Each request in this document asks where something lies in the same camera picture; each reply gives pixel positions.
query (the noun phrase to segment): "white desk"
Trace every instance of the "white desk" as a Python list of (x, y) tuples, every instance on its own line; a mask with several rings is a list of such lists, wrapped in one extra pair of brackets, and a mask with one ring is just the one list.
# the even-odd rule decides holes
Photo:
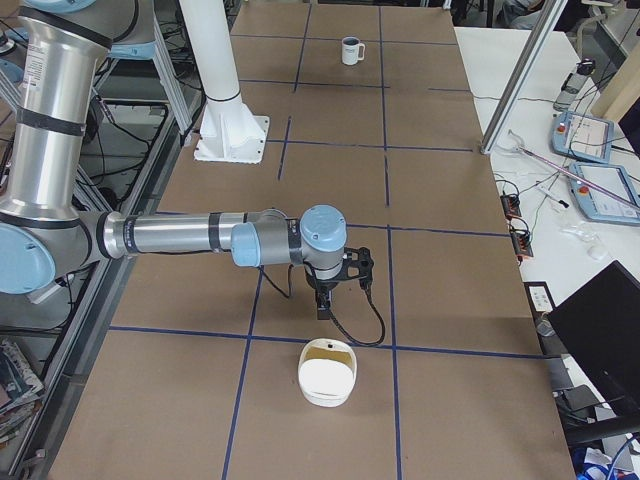
[[(484, 132), (498, 104), (497, 98), (504, 91), (529, 32), (482, 28), (455, 30)], [(563, 164), (564, 157), (553, 153), (550, 148), (553, 115), (557, 112), (553, 110), (551, 102), (524, 98), (555, 100), (560, 85), (578, 61), (579, 58), (566, 35), (553, 32), (534, 66), (533, 74), (520, 93), (521, 100), (517, 102), (498, 145), (508, 148), (514, 145), (508, 135), (509, 129), (512, 129), (524, 138), (529, 150), (560, 165)], [(593, 82), (587, 82), (578, 98), (592, 86)], [(588, 112), (593, 104), (592, 100), (595, 101), (594, 95), (585, 98), (577, 107), (574, 103), (573, 108)], [(614, 138), (623, 136), (620, 128), (616, 126)], [(626, 140), (617, 140), (614, 144), (630, 148)], [(507, 156), (497, 150), (491, 153), (491, 163), (495, 173), (514, 182), (521, 190), (554, 172), (536, 160), (524, 156)], [(640, 177), (640, 160), (634, 155), (614, 150), (611, 163), (623, 165), (631, 175)], [(533, 234), (534, 258), (525, 260), (520, 268), (523, 281), (546, 281), (556, 304), (560, 304), (614, 259), (619, 260), (636, 278), (640, 278), (640, 228), (587, 222), (570, 193), (569, 182), (565, 177), (561, 176), (553, 187), (549, 185), (550, 182), (543, 184), (568, 202), (570, 207), (563, 209), (555, 202), (547, 200), (540, 208)], [(509, 188), (512, 187), (505, 186), (505, 190), (511, 193), (513, 190)], [(544, 194), (536, 189), (528, 190), (520, 197), (523, 218), (531, 227), (535, 222), (536, 210), (544, 198)], [(568, 227), (578, 227), (595, 236), (595, 240), (581, 240), (578, 235), (567, 233)], [(607, 251), (601, 260), (595, 260), (588, 254), (589, 248), (595, 243), (599, 243)], [(565, 363), (575, 384), (591, 385), (573, 359), (569, 358)], [(634, 463), (636, 471), (639, 471), (640, 460), (634, 458)]]

